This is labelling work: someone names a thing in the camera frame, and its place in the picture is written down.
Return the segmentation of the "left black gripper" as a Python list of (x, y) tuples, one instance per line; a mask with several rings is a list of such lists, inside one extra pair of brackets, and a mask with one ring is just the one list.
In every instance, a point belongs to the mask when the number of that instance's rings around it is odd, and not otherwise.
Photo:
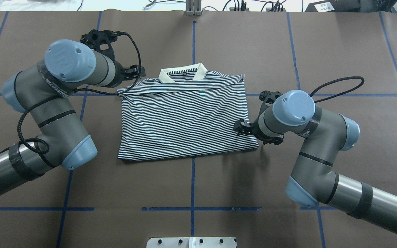
[[(139, 63), (130, 67), (123, 67), (118, 61), (115, 60), (115, 53), (112, 48), (112, 43), (117, 41), (119, 36), (127, 36), (138, 56)], [(91, 30), (89, 33), (81, 36), (81, 43), (85, 44), (95, 52), (102, 54), (106, 61), (106, 75), (102, 80), (103, 82), (123, 82), (129, 80), (139, 81), (146, 76), (145, 68), (142, 66), (140, 51), (134, 39), (129, 33), (123, 31), (111, 30)]]

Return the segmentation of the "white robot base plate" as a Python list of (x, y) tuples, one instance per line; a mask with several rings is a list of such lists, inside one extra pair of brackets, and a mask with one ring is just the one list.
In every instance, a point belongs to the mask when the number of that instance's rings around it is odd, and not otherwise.
[(236, 248), (234, 237), (153, 237), (147, 248)]

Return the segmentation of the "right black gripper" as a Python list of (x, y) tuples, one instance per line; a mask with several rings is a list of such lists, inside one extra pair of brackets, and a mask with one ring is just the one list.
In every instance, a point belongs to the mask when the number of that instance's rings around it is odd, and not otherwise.
[(272, 143), (280, 145), (284, 140), (284, 134), (277, 134), (272, 132), (264, 121), (265, 111), (273, 105), (273, 103), (281, 96), (280, 92), (262, 91), (259, 95), (259, 100), (262, 101), (258, 118), (253, 123), (248, 123), (244, 119), (239, 119), (233, 126), (233, 131), (238, 135), (252, 135), (263, 144)]

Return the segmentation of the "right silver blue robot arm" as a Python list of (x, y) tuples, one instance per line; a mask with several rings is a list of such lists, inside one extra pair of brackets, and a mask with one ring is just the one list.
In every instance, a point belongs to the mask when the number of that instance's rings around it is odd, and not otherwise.
[(338, 152), (359, 139), (356, 121), (317, 106), (301, 90), (263, 91), (259, 99), (263, 103), (257, 119), (240, 119), (233, 130), (264, 144), (282, 143), (286, 132), (304, 138), (285, 189), (288, 198), (309, 208), (326, 204), (397, 234), (397, 196), (332, 170)]

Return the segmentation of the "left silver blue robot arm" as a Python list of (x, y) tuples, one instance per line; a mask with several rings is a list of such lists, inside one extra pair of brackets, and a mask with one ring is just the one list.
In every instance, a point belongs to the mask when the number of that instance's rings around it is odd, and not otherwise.
[(72, 171), (97, 148), (69, 102), (83, 85), (115, 88), (145, 75), (142, 63), (123, 67), (111, 46), (123, 31), (91, 30), (80, 41), (60, 39), (44, 59), (2, 86), (5, 102), (21, 113), (18, 141), (0, 152), (0, 196), (53, 168)]

